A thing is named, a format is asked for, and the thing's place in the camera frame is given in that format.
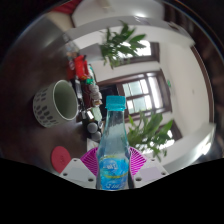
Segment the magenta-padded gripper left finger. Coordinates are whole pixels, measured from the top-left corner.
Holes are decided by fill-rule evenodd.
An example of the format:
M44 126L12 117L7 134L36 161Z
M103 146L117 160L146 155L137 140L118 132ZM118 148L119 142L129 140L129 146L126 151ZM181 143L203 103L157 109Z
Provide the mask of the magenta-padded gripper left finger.
M96 151L97 147L89 150L80 159L70 158L60 177L84 188L95 188L98 174Z

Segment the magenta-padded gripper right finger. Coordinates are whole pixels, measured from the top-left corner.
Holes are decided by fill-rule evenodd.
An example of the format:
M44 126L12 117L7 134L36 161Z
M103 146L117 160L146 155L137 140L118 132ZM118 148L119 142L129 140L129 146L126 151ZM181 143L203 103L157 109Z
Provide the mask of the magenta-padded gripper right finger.
M130 147L128 187L140 188L168 175L155 158L147 158L139 150Z

